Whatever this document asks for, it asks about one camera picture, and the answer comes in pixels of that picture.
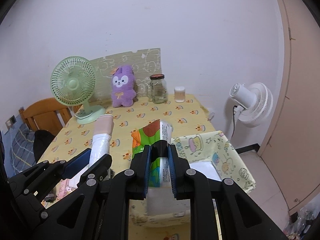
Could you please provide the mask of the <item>green desk fan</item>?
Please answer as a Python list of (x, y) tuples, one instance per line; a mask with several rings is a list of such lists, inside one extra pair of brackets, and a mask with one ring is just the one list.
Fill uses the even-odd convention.
[(74, 116), (81, 125), (92, 123), (106, 113), (103, 106), (89, 103), (96, 83), (94, 67), (80, 56), (60, 61), (50, 77), (51, 91), (56, 100), (68, 107), (80, 107)]

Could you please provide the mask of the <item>yellow cartoon fabric storage box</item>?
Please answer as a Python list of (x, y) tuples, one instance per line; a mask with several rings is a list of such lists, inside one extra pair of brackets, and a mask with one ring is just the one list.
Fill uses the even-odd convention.
[[(175, 137), (171, 143), (180, 158), (187, 159), (191, 168), (208, 178), (219, 181), (231, 178), (246, 193), (256, 188), (255, 179), (223, 132)], [(131, 202), (130, 218), (133, 224), (151, 228), (189, 221), (189, 201), (174, 198), (170, 180), (168, 160), (157, 158), (151, 163), (146, 199)]]

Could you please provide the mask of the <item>beige door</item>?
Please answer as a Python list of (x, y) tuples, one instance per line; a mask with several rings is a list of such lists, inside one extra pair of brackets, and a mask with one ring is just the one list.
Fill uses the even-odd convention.
[(289, 214), (319, 194), (319, 26), (303, 0), (277, 0), (284, 69), (278, 101), (259, 154)]

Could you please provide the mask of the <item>purple plush bunny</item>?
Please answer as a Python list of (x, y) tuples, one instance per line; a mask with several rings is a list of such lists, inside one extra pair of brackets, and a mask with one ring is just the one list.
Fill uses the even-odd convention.
[(134, 89), (135, 76), (131, 65), (124, 65), (117, 68), (112, 75), (111, 99), (112, 106), (130, 107), (133, 105), (137, 93)]

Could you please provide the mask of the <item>wall power socket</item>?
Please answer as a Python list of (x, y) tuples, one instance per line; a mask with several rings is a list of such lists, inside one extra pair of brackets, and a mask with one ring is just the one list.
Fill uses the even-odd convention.
[(12, 117), (10, 117), (6, 122), (5, 125), (7, 127), (7, 129), (11, 129), (12, 126), (16, 123), (16, 117), (13, 115)]

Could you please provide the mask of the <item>white pink roll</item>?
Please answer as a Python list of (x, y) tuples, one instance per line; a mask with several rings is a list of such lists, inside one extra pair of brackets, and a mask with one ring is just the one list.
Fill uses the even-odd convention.
[(104, 154), (110, 153), (110, 142), (114, 128), (113, 115), (101, 115), (94, 124), (92, 138), (92, 148), (89, 163), (76, 176), (72, 178), (74, 183), (78, 183), (80, 176), (93, 166)]

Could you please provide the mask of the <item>black garment on chair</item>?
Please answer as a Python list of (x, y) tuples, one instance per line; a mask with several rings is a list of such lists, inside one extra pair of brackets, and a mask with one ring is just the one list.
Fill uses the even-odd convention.
[(33, 153), (38, 162), (55, 136), (47, 130), (39, 129), (34, 133)]

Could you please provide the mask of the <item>wooden chair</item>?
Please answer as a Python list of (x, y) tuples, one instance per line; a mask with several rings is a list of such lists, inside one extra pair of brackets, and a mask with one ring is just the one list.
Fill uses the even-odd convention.
[(34, 132), (46, 130), (57, 135), (72, 118), (71, 113), (76, 113), (81, 105), (71, 108), (59, 103), (55, 98), (37, 101), (24, 109), (19, 109), (22, 121)]

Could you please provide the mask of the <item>green orange tissue pack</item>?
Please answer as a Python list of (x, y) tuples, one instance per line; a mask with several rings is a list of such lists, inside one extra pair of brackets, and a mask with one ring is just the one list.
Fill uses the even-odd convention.
[(160, 119), (131, 132), (132, 157), (142, 153), (146, 146), (150, 150), (149, 187), (169, 187), (171, 185), (168, 159), (171, 134), (171, 124)]

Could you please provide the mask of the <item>white standing fan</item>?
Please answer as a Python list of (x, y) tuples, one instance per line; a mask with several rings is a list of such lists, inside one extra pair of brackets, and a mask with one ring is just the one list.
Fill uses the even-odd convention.
[(262, 124), (271, 114), (273, 95), (264, 83), (256, 82), (248, 87), (236, 83), (229, 91), (229, 96), (236, 103), (233, 107), (231, 137), (234, 135), (237, 122), (254, 128)]

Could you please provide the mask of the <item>glass jar with lid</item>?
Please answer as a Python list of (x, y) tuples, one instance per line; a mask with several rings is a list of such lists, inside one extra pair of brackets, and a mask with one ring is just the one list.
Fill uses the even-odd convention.
[(167, 84), (164, 74), (153, 74), (147, 84), (147, 97), (155, 104), (166, 103), (168, 100)]

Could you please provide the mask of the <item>blue plaid bedding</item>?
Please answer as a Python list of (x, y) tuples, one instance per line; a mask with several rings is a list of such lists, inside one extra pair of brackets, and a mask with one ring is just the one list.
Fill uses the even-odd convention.
[(1, 132), (1, 136), (4, 167), (9, 178), (36, 164), (33, 152), (35, 133), (25, 123), (11, 128), (5, 134)]

